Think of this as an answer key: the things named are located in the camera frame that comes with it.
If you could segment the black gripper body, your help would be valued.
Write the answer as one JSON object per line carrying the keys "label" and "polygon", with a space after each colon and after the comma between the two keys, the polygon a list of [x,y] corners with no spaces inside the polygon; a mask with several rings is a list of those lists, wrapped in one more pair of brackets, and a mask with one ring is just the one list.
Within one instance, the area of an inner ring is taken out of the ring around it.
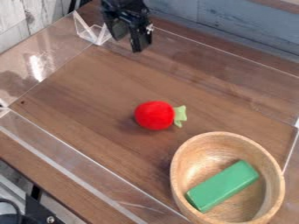
{"label": "black gripper body", "polygon": [[123,18],[130,26],[150,20],[150,9],[144,0],[102,0],[100,9],[104,22],[107,18]]}

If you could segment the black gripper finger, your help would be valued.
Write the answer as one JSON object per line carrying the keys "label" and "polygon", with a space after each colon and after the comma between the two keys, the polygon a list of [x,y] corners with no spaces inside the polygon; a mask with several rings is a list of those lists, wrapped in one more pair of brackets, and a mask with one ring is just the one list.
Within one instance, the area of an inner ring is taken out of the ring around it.
{"label": "black gripper finger", "polygon": [[154,24],[150,20],[139,24],[131,24],[130,43],[134,53],[140,53],[152,44]]}
{"label": "black gripper finger", "polygon": [[120,40],[128,34],[127,21],[122,17],[107,18],[106,24],[115,40]]}

